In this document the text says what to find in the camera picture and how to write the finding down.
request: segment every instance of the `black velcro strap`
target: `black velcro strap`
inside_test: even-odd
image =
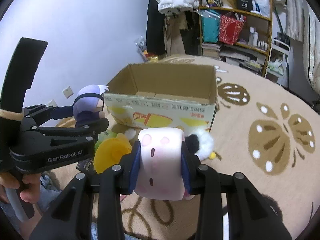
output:
[[[103,101],[103,105],[102,105],[102,110],[104,108],[104,98],[102,95],[99,95],[99,94],[96,94],[96,93],[84,93],[82,95],[79,95],[75,101],[73,102],[73,105],[75,105],[75,103],[80,99],[80,98],[89,98],[89,97],[92,97],[92,98],[99,98]]]

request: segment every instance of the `teal bag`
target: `teal bag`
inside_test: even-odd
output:
[[[216,43],[220,30],[220,14],[214,10],[201,10],[202,36],[204,42]]]

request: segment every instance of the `beige rug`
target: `beige rug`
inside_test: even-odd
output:
[[[243,172],[277,203],[295,239],[312,217],[312,205],[315,211],[320,204],[320,116],[277,84],[239,67],[186,55],[165,60],[218,66],[219,111],[211,134],[222,159],[203,163],[226,174]],[[126,130],[108,118],[113,131]],[[52,171],[62,188],[78,172],[75,166]],[[169,202],[133,194],[121,208],[124,228],[131,235],[186,240],[196,231],[199,197]]]

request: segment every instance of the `electrical outlet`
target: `electrical outlet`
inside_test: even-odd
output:
[[[50,100],[49,103],[47,103],[46,107],[48,107],[48,106],[57,107],[58,105],[57,105],[56,101],[54,101],[54,100],[52,99],[52,100]]]
[[[71,87],[67,87],[66,89],[62,90],[62,93],[65,95],[66,98],[69,98],[73,95]]]

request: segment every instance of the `human hand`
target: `human hand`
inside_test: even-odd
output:
[[[41,174],[24,174],[22,182],[28,184],[29,188],[20,192],[22,200],[28,203],[36,203],[40,198],[40,176]],[[3,187],[19,188],[18,180],[8,172],[0,172],[0,200],[9,203]]]

